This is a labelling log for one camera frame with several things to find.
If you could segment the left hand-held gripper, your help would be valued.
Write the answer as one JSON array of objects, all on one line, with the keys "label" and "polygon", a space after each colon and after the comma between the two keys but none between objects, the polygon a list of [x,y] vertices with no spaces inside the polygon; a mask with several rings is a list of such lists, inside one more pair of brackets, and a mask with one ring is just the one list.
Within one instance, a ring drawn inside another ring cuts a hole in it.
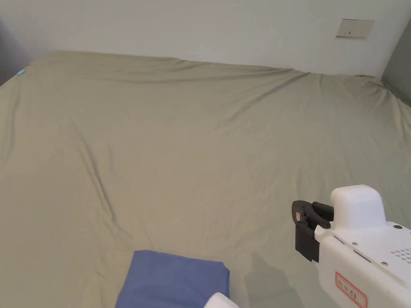
[{"label": "left hand-held gripper", "polygon": [[222,293],[213,294],[205,304],[205,308],[238,308],[233,301]]}]

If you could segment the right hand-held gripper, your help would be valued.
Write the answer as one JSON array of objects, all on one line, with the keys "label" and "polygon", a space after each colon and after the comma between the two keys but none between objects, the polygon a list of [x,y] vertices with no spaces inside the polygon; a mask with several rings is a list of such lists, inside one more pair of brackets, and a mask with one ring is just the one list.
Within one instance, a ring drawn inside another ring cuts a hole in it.
[{"label": "right hand-held gripper", "polygon": [[386,220],[369,186],[336,188],[331,203],[291,206],[295,250],[315,264],[320,286],[341,308],[409,308],[411,230]]}]

